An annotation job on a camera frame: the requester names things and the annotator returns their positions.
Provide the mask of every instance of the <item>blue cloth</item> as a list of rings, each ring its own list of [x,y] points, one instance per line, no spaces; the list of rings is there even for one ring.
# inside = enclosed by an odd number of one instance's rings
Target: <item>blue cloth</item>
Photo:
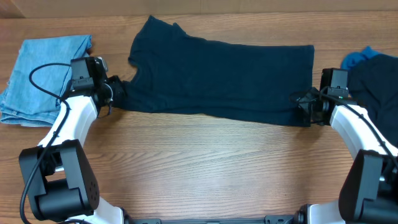
[[[370,46],[367,46],[362,52],[353,52],[347,55],[341,63],[341,68],[345,70],[351,70],[359,62],[369,60],[370,58],[373,58],[379,54],[381,53],[373,50]]]
[[[70,63],[71,59],[87,57],[91,35],[75,35],[48,39],[25,40],[19,50],[8,87],[0,95],[0,122],[22,126],[52,126],[58,116],[60,102],[36,89],[29,73],[46,63]],[[72,77],[70,67],[54,65],[34,73],[38,86],[61,95]]]

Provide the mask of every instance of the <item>dark navy t-shirt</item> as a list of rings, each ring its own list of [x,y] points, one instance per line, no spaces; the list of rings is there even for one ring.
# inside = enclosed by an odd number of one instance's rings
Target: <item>dark navy t-shirt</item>
[[[205,40],[149,17],[131,47],[137,67],[114,106],[148,113],[204,113],[309,126],[289,95],[312,86],[314,48],[261,47]]]

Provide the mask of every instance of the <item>black cable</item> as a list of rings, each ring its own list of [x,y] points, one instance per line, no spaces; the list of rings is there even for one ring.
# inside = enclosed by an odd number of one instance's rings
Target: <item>black cable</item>
[[[40,155],[39,158],[37,159],[37,162],[36,162],[35,166],[33,166],[32,173],[30,173],[30,176],[29,176],[29,178],[27,179],[27,182],[26,182],[26,184],[25,184],[24,191],[22,192],[21,203],[19,204],[19,215],[21,216],[21,219],[22,219],[22,221],[23,221],[25,224],[30,224],[29,221],[26,219],[26,216],[25,216],[25,200],[26,200],[27,192],[28,192],[28,190],[29,190],[29,187],[30,187],[32,181],[33,181],[34,175],[35,175],[37,169],[39,168],[40,163],[42,162],[42,160],[43,160],[43,158],[44,158],[44,155],[46,155],[46,152],[48,151],[48,149],[50,148],[50,146],[52,145],[52,143],[54,142],[54,140],[58,137],[58,134],[59,134],[59,132],[61,131],[62,126],[65,124],[65,122],[66,122],[66,120],[67,120],[67,118],[68,118],[68,115],[69,115],[69,111],[70,111],[69,104],[65,101],[65,99],[61,98],[60,96],[57,96],[56,94],[54,94],[54,93],[52,93],[52,92],[49,92],[49,91],[47,91],[47,90],[44,90],[43,88],[39,87],[38,85],[36,85],[36,83],[33,82],[33,79],[32,79],[33,73],[35,73],[37,70],[39,70],[39,69],[41,69],[41,68],[44,68],[44,67],[47,67],[47,66],[52,66],[52,65],[63,65],[63,66],[69,66],[69,67],[70,67],[70,65],[69,65],[69,64],[66,64],[66,63],[48,63],[48,64],[45,64],[45,65],[41,65],[41,66],[39,66],[39,67],[33,69],[33,70],[30,72],[30,74],[29,74],[29,81],[30,81],[30,83],[31,83],[34,87],[36,87],[36,88],[39,89],[40,91],[42,91],[42,92],[44,92],[44,93],[46,93],[46,94],[48,94],[48,95],[50,95],[50,96],[55,97],[56,99],[58,99],[58,100],[60,100],[62,103],[64,103],[64,104],[66,105],[66,107],[67,107],[67,110],[66,110],[65,116],[64,116],[63,119],[61,120],[61,123],[60,123],[60,125],[58,126],[57,130],[54,131],[54,134],[53,134],[52,138],[50,139],[49,143],[46,145],[46,147],[45,147],[44,150],[42,151],[41,155]]]
[[[328,86],[325,86],[321,89],[321,91],[319,91],[319,100],[322,99],[322,96],[325,96],[323,93],[325,92],[325,90],[328,88]]]

